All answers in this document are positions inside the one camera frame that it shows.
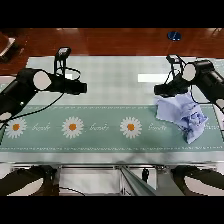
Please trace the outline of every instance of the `crumpled cloth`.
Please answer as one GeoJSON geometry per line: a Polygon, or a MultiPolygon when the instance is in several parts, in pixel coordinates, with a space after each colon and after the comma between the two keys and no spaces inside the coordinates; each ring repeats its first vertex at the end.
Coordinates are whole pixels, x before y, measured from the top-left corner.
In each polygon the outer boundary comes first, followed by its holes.
{"type": "Polygon", "coordinates": [[[184,131],[188,144],[204,132],[208,117],[202,113],[200,105],[192,100],[189,92],[169,98],[157,96],[155,104],[158,105],[156,118],[178,125],[184,131]]]}

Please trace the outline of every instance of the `towel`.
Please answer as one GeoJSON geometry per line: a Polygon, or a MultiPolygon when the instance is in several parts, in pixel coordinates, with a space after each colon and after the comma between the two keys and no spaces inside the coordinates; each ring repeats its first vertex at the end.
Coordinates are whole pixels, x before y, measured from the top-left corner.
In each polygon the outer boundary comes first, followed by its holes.
{"type": "Polygon", "coordinates": [[[200,105],[192,100],[189,92],[169,98],[158,96],[155,103],[158,105],[156,118],[178,125],[188,144],[203,133],[208,117],[202,113],[200,105]]]}

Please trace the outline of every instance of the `daisy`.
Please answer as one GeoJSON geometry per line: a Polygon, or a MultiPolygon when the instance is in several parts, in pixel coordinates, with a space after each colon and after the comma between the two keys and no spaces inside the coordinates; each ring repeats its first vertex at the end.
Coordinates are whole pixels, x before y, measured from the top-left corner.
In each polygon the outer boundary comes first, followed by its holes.
{"type": "Polygon", "coordinates": [[[23,118],[17,118],[8,122],[6,127],[6,135],[8,138],[17,138],[23,134],[23,131],[26,130],[26,121],[23,118]]]}
{"type": "Polygon", "coordinates": [[[134,117],[126,117],[126,119],[123,119],[121,122],[120,131],[123,131],[123,135],[126,135],[126,138],[135,138],[141,134],[141,126],[142,125],[138,119],[134,117]]]}
{"type": "Polygon", "coordinates": [[[83,126],[83,121],[78,117],[69,117],[69,119],[63,122],[62,131],[66,135],[66,138],[70,137],[71,139],[82,134],[83,126]]]}

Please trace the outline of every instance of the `light blue cloth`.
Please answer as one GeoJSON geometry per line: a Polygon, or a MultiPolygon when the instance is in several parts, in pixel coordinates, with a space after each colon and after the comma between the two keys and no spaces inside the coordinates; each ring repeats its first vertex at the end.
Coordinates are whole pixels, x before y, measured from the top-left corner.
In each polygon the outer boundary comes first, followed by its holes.
{"type": "Polygon", "coordinates": [[[155,103],[158,105],[156,118],[178,125],[184,131],[188,144],[203,133],[208,117],[202,113],[200,105],[192,100],[189,92],[169,98],[158,96],[155,103]]]}

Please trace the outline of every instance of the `reddish brown floor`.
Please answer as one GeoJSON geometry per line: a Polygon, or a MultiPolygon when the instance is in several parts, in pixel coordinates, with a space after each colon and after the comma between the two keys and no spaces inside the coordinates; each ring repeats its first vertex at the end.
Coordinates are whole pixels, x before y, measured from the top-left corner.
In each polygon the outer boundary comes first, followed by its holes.
{"type": "Polygon", "coordinates": [[[15,75],[31,56],[53,56],[69,46],[72,55],[148,55],[224,58],[224,29],[216,28],[17,28],[2,30],[20,45],[0,75],[15,75]],[[167,38],[179,31],[182,40],[167,38]]]}

